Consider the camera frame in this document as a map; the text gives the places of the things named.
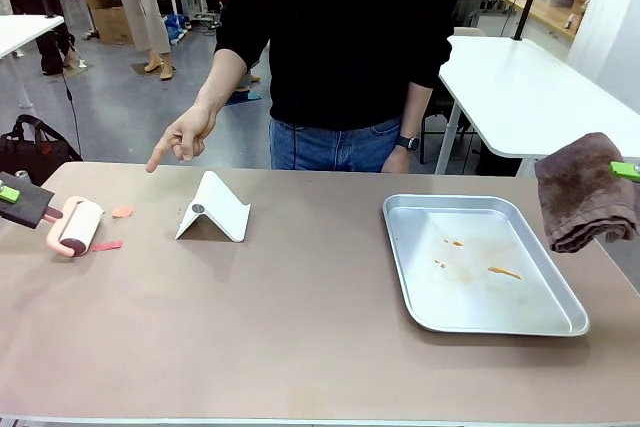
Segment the person left hand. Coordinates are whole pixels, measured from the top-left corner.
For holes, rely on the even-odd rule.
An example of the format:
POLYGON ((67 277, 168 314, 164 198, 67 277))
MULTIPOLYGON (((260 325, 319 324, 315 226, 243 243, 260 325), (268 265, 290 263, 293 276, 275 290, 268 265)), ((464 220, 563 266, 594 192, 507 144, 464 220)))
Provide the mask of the person left hand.
POLYGON ((405 147, 396 145, 386 158, 382 173, 407 174, 410 169, 412 152, 405 147))

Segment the person right hand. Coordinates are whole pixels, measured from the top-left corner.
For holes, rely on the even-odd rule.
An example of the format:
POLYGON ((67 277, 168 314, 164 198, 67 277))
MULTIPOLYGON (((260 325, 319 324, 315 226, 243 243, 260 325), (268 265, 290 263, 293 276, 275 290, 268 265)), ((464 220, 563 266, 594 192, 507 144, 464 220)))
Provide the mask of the person right hand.
POLYGON ((172 152, 180 161, 191 161, 204 150, 204 140, 216 124, 215 111, 203 106, 192 106, 170 124, 154 147, 146 164, 146 172, 152 173, 163 157, 172 152))

